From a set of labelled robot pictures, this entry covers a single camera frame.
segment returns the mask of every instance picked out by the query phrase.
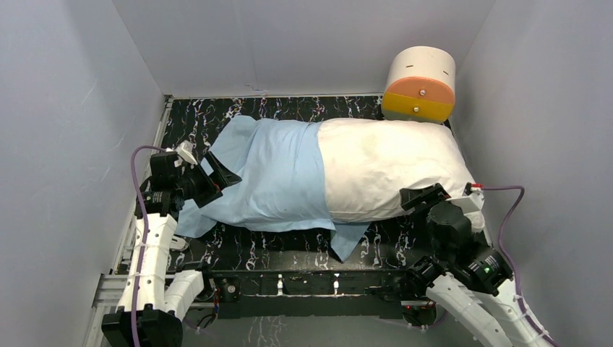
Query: light blue cloth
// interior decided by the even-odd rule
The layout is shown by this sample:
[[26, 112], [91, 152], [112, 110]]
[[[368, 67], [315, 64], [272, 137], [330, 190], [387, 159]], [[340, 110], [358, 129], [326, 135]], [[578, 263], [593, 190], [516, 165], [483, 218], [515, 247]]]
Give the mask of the light blue cloth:
[[[242, 182], [203, 208], [185, 202], [176, 234], [201, 237], [217, 222], [253, 231], [326, 228], [344, 261], [369, 223], [335, 224], [325, 203], [325, 173], [317, 144], [321, 123], [235, 116], [210, 150]], [[212, 169], [203, 162], [210, 174]]]

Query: white plastic bracket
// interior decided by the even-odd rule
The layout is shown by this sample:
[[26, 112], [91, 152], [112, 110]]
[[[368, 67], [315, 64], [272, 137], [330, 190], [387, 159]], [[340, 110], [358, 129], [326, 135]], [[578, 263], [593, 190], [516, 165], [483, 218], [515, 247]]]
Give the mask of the white plastic bracket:
[[426, 290], [426, 296], [445, 308], [486, 347], [513, 347], [498, 321], [468, 296], [461, 283], [441, 275]]
[[205, 282], [200, 271], [186, 270], [177, 273], [164, 295], [164, 311], [174, 311], [174, 317], [183, 321], [192, 302], [204, 289]]
[[[514, 347], [550, 347], [549, 343], [542, 338], [546, 330], [533, 314], [531, 314], [532, 320], [545, 333], [537, 333], [528, 323], [526, 315], [530, 314], [531, 310], [526, 300], [522, 296], [516, 295], [515, 281], [506, 280], [498, 287], [497, 296], [477, 292], [474, 292], [474, 294], [505, 329], [507, 337], [513, 342]], [[526, 314], [521, 313], [519, 299], [524, 300], [527, 309]]]
[[[164, 276], [166, 265], [168, 264], [168, 253], [171, 239], [176, 230], [176, 220], [170, 215], [161, 217], [159, 213], [147, 215], [149, 221], [149, 233], [147, 234], [146, 244], [142, 243], [142, 236], [145, 229], [143, 219], [136, 221], [136, 241], [130, 262], [128, 281], [118, 307], [123, 307], [125, 312], [132, 310], [132, 293], [134, 286], [138, 286], [137, 310], [145, 308], [146, 304], [152, 304], [153, 309], [164, 308]], [[140, 252], [144, 252], [142, 268], [140, 273], [136, 272], [138, 257]], [[138, 283], [135, 283], [136, 276], [139, 276]]]

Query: robotic arm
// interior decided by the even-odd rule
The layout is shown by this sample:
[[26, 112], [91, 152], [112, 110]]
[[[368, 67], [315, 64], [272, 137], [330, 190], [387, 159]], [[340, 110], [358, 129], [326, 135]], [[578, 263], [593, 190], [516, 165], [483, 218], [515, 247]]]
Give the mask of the robotic arm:
[[[442, 187], [435, 186], [429, 196], [447, 197], [440, 191]], [[427, 211], [434, 256], [423, 257], [411, 267], [407, 289], [442, 305], [484, 346], [551, 346], [539, 321], [528, 316], [529, 310], [522, 313], [519, 300], [523, 298], [516, 295], [513, 272], [504, 257], [472, 234], [471, 223], [464, 216], [465, 206], [470, 204], [466, 200], [461, 203], [441, 200], [422, 200], [419, 204], [424, 213]], [[473, 291], [489, 312], [467, 295], [462, 286]], [[528, 319], [543, 333], [537, 332]]]
[[[211, 152], [207, 152], [205, 158], [213, 169], [210, 175], [192, 155], [189, 142], [151, 156], [151, 177], [147, 179], [150, 191], [142, 193], [148, 230], [145, 230], [143, 218], [145, 211], [137, 205], [136, 241], [129, 280], [116, 312], [103, 318], [102, 331], [113, 347], [135, 344], [133, 307], [136, 307], [137, 341], [141, 346], [179, 347], [183, 338], [181, 322], [189, 306], [200, 294], [212, 295], [215, 290], [206, 264], [177, 272], [168, 289], [165, 283], [168, 253], [184, 200], [193, 199], [198, 207], [203, 207], [221, 197], [223, 189], [241, 181]], [[142, 267], [137, 272], [140, 257]]]

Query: purple cable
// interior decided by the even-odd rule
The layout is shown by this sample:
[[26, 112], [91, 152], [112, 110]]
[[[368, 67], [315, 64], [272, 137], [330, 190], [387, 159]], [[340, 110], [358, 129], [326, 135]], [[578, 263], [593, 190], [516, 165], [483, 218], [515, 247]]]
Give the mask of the purple cable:
[[528, 320], [528, 323], [530, 323], [530, 326], [532, 326], [532, 328], [539, 335], [543, 335], [543, 339], [545, 339], [545, 341], [547, 341], [550, 345], [554, 347], [560, 347], [560, 345], [558, 345], [554, 341], [554, 339], [551, 338], [551, 336], [544, 334], [543, 330], [536, 324], [536, 322], [534, 322], [534, 319], [532, 319], [532, 317], [529, 314], [527, 314], [528, 310], [526, 309], [526, 303], [525, 303], [524, 298], [521, 295], [521, 285], [520, 285], [519, 272], [517, 270], [517, 266], [515, 266], [513, 259], [507, 253], [505, 246], [502, 243], [502, 234], [505, 231], [505, 226], [507, 225], [509, 218], [513, 214], [513, 211], [515, 211], [516, 207], [519, 205], [521, 199], [523, 198], [523, 195], [526, 192], [526, 188], [524, 188], [523, 186], [483, 187], [483, 190], [490, 190], [490, 191], [514, 190], [514, 189], [518, 189], [520, 193], [519, 193], [517, 200], [513, 204], [513, 206], [511, 206], [511, 208], [509, 209], [509, 212], [507, 212], [505, 219], [503, 219], [502, 223], [500, 224], [500, 230], [498, 231], [498, 248], [500, 248], [500, 252], [502, 253], [502, 255], [504, 255], [505, 258], [507, 258], [507, 260], [509, 261], [509, 265], [511, 266], [511, 270], [515, 273], [515, 293], [519, 296], [518, 303], [519, 303], [519, 308], [521, 310], [521, 313], [526, 315], [526, 320]]
[[[132, 159], [130, 162], [130, 168], [132, 170], [132, 182], [134, 183], [134, 188], [136, 189], [138, 205], [140, 206], [140, 210], [142, 211], [142, 221], [145, 224], [145, 227], [142, 232], [142, 244], [146, 244], [147, 242], [147, 234], [149, 233], [149, 220], [147, 219], [147, 211], [145, 209], [145, 199], [142, 198], [142, 193], [140, 191], [140, 187], [138, 184], [138, 177], [136, 175], [136, 154], [138, 154], [138, 152], [140, 152], [141, 150], [145, 150], [145, 149], [164, 151], [163, 148], [159, 148], [155, 146], [140, 146], [132, 153]], [[140, 347], [140, 342], [138, 340], [136, 310], [137, 310], [137, 300], [138, 300], [138, 287], [140, 284], [140, 276], [138, 276], [138, 273], [140, 273], [140, 270], [142, 268], [142, 260], [144, 257], [145, 257], [145, 250], [141, 249], [138, 254], [138, 261], [136, 264], [136, 275], [134, 277], [134, 290], [132, 292], [132, 310], [130, 312], [130, 323], [132, 326], [132, 341], [134, 342], [134, 347]]]

